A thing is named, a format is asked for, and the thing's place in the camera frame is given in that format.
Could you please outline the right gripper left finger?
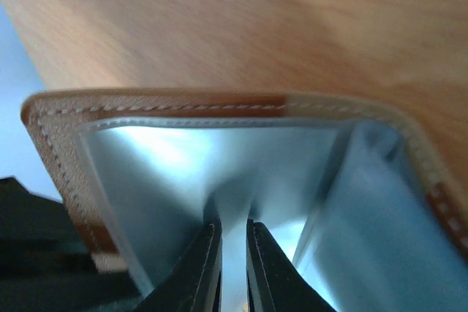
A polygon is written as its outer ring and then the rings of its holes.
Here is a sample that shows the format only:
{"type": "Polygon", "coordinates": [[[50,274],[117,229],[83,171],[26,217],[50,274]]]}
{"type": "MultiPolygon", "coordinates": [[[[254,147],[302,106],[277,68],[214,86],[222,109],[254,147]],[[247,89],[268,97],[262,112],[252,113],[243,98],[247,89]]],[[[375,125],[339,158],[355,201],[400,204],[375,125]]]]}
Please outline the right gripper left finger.
{"type": "Polygon", "coordinates": [[[172,273],[136,307],[136,311],[220,311],[222,227],[206,224],[172,273]]]}

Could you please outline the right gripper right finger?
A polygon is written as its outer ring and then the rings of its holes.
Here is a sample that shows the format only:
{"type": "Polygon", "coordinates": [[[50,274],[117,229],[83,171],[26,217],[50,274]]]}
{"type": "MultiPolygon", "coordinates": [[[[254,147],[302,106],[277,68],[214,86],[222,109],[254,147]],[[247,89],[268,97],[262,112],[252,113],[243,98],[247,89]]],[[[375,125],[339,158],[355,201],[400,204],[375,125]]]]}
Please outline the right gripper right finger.
{"type": "Polygon", "coordinates": [[[333,311],[299,275],[268,228],[246,224],[246,277],[250,311],[333,311]]]}

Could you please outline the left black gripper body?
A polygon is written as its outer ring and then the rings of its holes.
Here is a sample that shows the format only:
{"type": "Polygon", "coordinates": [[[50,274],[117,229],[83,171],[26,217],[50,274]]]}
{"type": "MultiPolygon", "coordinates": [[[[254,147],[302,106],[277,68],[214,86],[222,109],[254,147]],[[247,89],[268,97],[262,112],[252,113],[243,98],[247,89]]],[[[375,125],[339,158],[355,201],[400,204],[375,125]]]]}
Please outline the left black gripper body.
{"type": "Polygon", "coordinates": [[[59,202],[1,179],[2,311],[133,311],[126,272],[99,273],[59,202]]]}

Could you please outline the brown leather card holder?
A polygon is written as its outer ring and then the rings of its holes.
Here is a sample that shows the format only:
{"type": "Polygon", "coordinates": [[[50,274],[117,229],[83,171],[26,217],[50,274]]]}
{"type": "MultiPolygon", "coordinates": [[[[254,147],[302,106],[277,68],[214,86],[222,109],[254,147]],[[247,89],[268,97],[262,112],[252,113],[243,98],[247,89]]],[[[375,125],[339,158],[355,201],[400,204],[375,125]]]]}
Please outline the brown leather card holder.
{"type": "Polygon", "coordinates": [[[137,88],[40,93],[20,115],[97,268],[143,294],[217,221],[222,310],[241,310],[253,220],[338,311],[467,309],[467,199],[392,107],[137,88]]]}

